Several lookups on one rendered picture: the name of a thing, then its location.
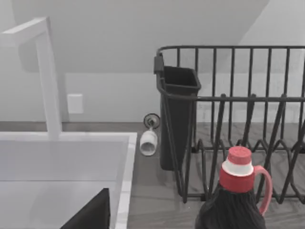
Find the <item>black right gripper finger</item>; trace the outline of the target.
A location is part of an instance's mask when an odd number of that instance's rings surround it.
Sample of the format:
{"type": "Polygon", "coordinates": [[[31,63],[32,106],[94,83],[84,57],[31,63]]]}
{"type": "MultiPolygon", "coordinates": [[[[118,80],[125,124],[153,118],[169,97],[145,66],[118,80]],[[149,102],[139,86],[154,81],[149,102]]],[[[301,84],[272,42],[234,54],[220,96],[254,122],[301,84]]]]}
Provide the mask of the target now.
{"type": "Polygon", "coordinates": [[[110,229],[110,192],[103,188],[60,229],[110,229]]]}

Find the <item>white sink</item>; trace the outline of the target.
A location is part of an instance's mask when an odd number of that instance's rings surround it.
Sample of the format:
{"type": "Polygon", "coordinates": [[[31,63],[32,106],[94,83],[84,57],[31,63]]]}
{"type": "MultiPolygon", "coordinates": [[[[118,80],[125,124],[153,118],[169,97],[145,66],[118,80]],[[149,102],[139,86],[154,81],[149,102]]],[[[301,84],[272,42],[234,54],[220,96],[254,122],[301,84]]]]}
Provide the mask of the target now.
{"type": "Polygon", "coordinates": [[[60,229],[110,192],[110,229],[127,229],[135,132],[0,132],[0,229],[60,229]]]}

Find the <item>clear wine glass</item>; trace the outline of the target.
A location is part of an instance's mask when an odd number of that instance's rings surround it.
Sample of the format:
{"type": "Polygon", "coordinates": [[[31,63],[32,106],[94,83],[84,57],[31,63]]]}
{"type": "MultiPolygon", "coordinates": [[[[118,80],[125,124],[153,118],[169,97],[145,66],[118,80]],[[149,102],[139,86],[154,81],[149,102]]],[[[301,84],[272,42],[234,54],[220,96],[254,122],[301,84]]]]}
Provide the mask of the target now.
{"type": "Polygon", "coordinates": [[[139,147],[144,156],[153,156],[156,152],[158,136],[155,129],[160,126],[160,122],[160,117],[155,113],[147,114],[143,119],[147,130],[141,135],[139,147]]]}

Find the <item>black utensil holder bin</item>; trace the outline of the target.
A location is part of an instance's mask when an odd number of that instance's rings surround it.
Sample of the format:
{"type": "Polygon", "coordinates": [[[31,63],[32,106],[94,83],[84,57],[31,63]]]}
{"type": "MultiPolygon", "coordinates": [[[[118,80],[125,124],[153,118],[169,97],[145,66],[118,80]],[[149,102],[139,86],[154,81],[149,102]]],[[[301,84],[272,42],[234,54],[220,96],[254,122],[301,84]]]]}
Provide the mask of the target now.
{"type": "MultiPolygon", "coordinates": [[[[166,91],[171,94],[197,95],[201,83],[194,69],[165,66],[164,78],[166,91]]],[[[188,139],[188,125],[190,124],[190,100],[168,99],[169,116],[172,123],[175,152],[178,167],[181,168],[188,139]]],[[[161,152],[160,165],[163,170],[173,171],[170,141],[166,125],[165,110],[161,107],[161,152]]]]}

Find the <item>tall white tap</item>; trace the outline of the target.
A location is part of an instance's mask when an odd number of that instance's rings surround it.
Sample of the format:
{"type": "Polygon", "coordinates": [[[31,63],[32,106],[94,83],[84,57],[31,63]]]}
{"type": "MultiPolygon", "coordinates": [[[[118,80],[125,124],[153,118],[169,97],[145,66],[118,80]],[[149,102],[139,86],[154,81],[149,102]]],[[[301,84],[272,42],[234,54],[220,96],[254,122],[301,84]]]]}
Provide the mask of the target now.
{"type": "Polygon", "coordinates": [[[35,40],[46,132],[0,132],[0,141],[58,141],[62,134],[58,77],[50,35],[50,18],[39,17],[0,34],[0,45],[19,46],[35,40]]]}

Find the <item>dark bottle with red cap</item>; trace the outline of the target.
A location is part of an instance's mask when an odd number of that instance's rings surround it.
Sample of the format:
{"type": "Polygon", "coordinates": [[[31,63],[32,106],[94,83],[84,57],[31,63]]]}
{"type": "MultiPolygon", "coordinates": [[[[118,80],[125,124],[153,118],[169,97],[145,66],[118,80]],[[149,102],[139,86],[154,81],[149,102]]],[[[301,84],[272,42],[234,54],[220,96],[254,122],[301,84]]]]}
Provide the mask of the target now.
{"type": "Polygon", "coordinates": [[[264,214],[272,192],[271,176],[262,166],[253,166],[251,150],[233,146],[221,165],[212,197],[199,210],[194,229],[267,229],[264,214]],[[259,174],[264,176],[266,183],[260,207],[254,194],[254,181],[259,174]]]}

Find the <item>white wall outlet plate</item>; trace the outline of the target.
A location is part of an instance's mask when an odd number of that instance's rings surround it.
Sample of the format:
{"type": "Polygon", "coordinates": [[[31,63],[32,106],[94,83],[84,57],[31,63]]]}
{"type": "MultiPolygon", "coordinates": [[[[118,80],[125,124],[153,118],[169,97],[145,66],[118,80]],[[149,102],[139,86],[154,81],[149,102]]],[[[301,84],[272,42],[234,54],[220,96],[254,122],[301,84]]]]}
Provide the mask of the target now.
{"type": "Polygon", "coordinates": [[[68,94],[67,105],[69,114],[83,114],[83,95],[82,94],[68,94]]]}

